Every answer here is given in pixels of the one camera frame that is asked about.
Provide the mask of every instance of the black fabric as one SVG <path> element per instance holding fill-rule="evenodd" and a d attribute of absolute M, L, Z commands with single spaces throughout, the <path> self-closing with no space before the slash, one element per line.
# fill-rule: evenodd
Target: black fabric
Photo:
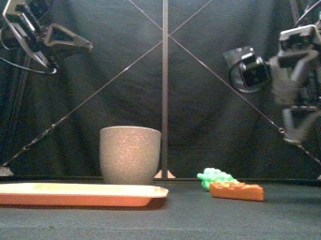
<path fill-rule="evenodd" d="M 201 183 L 148 207 L 2 207 L 3 239 L 320 239 L 320 187 L 263 184 L 265 201 L 213 198 Z"/>
<path fill-rule="evenodd" d="M 170 38 L 170 171 L 196 177 L 214 167 L 235 177 L 316 178 L 317 163 L 261 114 L 283 127 L 271 87 L 244 96 L 260 113 L 213 74 L 228 80 L 229 49 L 253 46 L 267 60 L 277 54 L 280 31 L 293 27 L 289 2 L 170 0 L 169 14 L 172 37 L 190 51 Z M 46 21 L 69 27 L 94 49 L 67 58 L 57 75 L 30 74 L 10 154 L 107 87 L 10 166 L 17 174 L 101 175 L 102 128 L 162 130 L 164 2 L 57 0 Z M 319 155 L 315 132 L 305 145 Z"/>

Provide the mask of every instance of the orange tray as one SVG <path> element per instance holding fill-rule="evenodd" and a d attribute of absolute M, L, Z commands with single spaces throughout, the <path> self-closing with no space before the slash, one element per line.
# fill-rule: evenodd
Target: orange tray
<path fill-rule="evenodd" d="M 164 187 L 57 183 L 0 184 L 2 205 L 146 206 Z"/>

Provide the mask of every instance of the table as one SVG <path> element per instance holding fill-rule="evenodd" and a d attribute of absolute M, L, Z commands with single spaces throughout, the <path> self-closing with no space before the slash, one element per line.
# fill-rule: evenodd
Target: table
<path fill-rule="evenodd" d="M 198 181 L 160 181 L 146 207 L 0 206 L 0 239 L 321 239 L 321 187 L 264 183 L 267 200 L 213 198 Z"/>

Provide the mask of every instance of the metal rod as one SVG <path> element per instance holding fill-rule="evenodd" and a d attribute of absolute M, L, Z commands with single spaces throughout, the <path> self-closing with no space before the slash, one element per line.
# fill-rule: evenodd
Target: metal rod
<path fill-rule="evenodd" d="M 162 178 L 169 174 L 169 0 L 164 0 Z"/>

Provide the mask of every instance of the black curtain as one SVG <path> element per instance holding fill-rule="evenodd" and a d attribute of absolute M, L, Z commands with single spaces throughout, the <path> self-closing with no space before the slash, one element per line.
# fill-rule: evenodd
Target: black curtain
<path fill-rule="evenodd" d="M 253 46 L 267 60 L 277 54 L 280 31 L 293 28 L 289 1 L 169 3 L 170 171 L 177 177 L 196 177 L 214 167 L 237 178 L 316 178 L 317 163 L 279 132 L 284 123 L 272 88 L 243 95 L 245 101 L 225 84 L 225 51 Z M 46 22 L 65 25 L 94 49 L 67 58 L 58 74 L 29 74 L 15 128 L 2 129 L 13 136 L 7 155 L 63 116 L 69 119 L 10 167 L 18 175 L 97 176 L 102 128 L 162 130 L 164 1 L 57 0 Z M 3 68 L 10 69 L 2 76 L 9 97 L 19 76 L 11 67 Z M 6 111 L 6 121 L 11 113 Z M 319 156 L 317 128 L 305 147 Z"/>

